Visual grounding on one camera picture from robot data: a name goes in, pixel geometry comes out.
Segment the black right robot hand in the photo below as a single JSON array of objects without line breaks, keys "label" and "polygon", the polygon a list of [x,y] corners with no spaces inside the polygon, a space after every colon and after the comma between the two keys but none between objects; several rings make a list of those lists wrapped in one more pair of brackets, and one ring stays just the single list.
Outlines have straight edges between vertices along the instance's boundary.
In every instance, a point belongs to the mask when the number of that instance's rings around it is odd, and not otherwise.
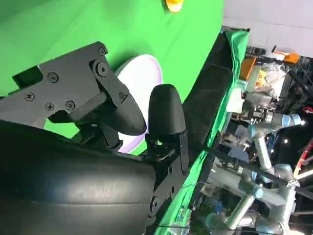
[{"label": "black right robot hand", "polygon": [[144,116],[95,42],[14,76],[0,100],[3,235],[151,235],[189,173],[182,103]]}]

